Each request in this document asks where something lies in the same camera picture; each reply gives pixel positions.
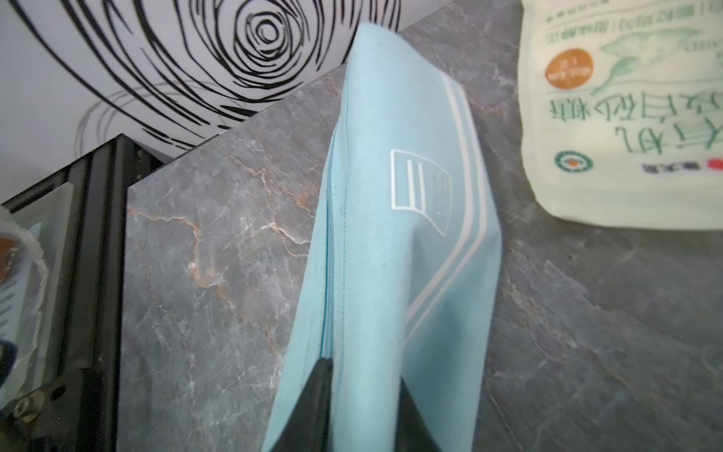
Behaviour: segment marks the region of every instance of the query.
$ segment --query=marble tabletop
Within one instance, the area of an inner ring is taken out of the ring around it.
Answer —
[[[474,450],[723,450],[723,234],[601,229],[535,203],[521,15],[458,0],[401,33],[467,90],[504,235]],[[130,188],[119,451],[260,449],[343,72]]]

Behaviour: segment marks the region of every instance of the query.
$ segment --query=light blue pencil case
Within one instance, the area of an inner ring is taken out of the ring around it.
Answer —
[[[462,87],[361,26],[263,450],[330,357],[332,450],[394,451],[403,378],[439,449],[469,451],[500,253]]]

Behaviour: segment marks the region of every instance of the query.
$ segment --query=screw hole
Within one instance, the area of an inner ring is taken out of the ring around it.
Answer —
[[[50,394],[50,398],[53,400],[58,400],[65,394],[65,386],[58,386],[57,388],[53,389],[53,392]]]

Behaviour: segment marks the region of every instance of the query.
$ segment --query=orange sticker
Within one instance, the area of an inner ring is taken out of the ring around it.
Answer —
[[[557,55],[544,72],[547,81],[561,90],[574,90],[592,77],[592,56],[581,48]]]

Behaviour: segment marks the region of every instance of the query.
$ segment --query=organic certification logo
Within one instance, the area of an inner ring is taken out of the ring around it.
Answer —
[[[566,173],[584,173],[592,169],[592,160],[574,150],[564,150],[555,156],[555,165]]]

